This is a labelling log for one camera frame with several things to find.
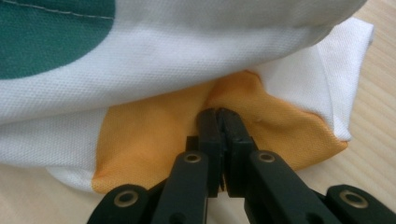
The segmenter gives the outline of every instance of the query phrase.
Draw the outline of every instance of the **wooden table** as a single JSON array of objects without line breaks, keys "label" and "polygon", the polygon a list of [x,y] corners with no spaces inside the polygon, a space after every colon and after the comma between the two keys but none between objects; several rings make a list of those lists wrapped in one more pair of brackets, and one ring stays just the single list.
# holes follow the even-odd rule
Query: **wooden table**
[{"label": "wooden table", "polygon": [[[344,152],[298,174],[321,193],[345,183],[396,211],[396,1],[371,0],[356,17],[375,25],[375,41],[361,70],[353,140]],[[44,169],[0,165],[0,223],[85,223],[101,198],[61,184]],[[248,223],[243,201],[225,194],[210,199],[207,223]]]}]

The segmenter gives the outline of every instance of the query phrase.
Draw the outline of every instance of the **towel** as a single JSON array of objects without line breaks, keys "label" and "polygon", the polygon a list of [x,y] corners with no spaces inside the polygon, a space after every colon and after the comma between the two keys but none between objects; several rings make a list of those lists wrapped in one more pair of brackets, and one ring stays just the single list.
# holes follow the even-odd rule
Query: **towel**
[{"label": "towel", "polygon": [[209,107],[293,169],[326,160],[351,137],[364,2],[2,0],[0,162],[149,189]]}]

